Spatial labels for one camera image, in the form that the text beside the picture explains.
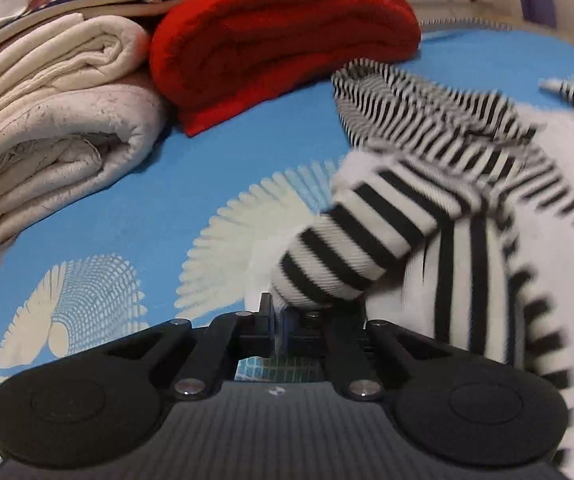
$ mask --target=white quilt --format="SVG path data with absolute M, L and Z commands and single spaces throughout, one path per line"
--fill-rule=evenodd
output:
M 148 76 L 134 73 L 148 44 L 126 18 L 71 14 L 0 52 L 0 242 L 149 153 L 166 114 Z

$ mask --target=blue bedsheet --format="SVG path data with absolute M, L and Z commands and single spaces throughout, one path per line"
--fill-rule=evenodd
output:
M 461 32 L 424 42 L 404 67 L 563 107 L 538 80 L 574 75 L 574 47 Z M 0 264 L 0 382 L 172 317 L 196 326 L 241 308 L 254 240 L 325 208 L 348 147 L 322 82 L 193 139 L 173 131 L 136 172 L 24 231 Z

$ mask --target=red towel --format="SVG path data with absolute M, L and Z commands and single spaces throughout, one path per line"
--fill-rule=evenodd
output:
M 405 0 L 186 0 L 158 25 L 149 65 L 195 136 L 356 57 L 408 59 L 419 42 Z

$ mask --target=white feather pattern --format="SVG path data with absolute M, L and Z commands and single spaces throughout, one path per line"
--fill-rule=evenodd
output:
M 0 344 L 0 368 L 29 365 L 47 341 L 52 313 L 61 296 L 66 264 L 45 273 L 32 295 L 16 310 Z
M 240 301 L 254 243 L 311 221 L 331 204 L 336 164 L 326 161 L 274 173 L 219 208 L 187 252 L 174 303 L 194 319 Z

